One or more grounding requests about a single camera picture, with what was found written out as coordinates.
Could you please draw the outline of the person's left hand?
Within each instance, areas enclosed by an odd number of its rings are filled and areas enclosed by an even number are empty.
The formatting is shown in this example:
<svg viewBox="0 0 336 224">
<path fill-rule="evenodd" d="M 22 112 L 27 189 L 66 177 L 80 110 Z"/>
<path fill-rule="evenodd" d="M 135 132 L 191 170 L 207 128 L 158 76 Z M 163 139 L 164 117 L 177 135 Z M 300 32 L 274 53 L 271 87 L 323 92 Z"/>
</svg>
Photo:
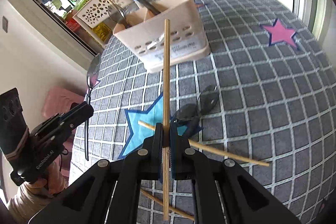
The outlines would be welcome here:
<svg viewBox="0 0 336 224">
<path fill-rule="evenodd" d="M 58 163 L 54 161 L 42 178 L 32 184 L 25 182 L 25 186 L 32 194 L 50 196 L 62 192 L 67 187 L 67 182 L 60 172 Z"/>
</svg>

